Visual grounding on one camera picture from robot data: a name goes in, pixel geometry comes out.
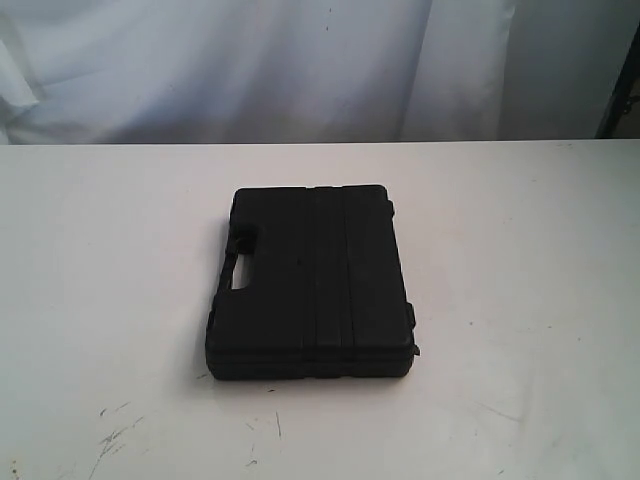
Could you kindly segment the black metal stand pole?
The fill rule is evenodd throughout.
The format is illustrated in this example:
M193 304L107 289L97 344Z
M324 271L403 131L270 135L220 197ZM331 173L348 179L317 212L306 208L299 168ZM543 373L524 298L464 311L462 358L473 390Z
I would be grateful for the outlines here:
M634 106L639 103L639 95L633 93L638 80L639 20L636 20L633 38L598 126L596 139L613 138L620 121L625 115L631 113Z

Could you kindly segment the black plastic carry case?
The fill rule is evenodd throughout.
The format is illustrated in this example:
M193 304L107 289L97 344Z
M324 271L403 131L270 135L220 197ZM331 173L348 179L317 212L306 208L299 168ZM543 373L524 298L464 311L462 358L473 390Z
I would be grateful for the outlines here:
M218 380L399 378L419 355L377 184L233 197L205 360Z

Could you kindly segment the white backdrop curtain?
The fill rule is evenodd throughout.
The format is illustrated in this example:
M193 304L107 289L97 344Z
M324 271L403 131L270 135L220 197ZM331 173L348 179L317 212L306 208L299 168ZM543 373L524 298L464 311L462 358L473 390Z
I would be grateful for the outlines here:
M5 144L594 137L635 1L5 1Z

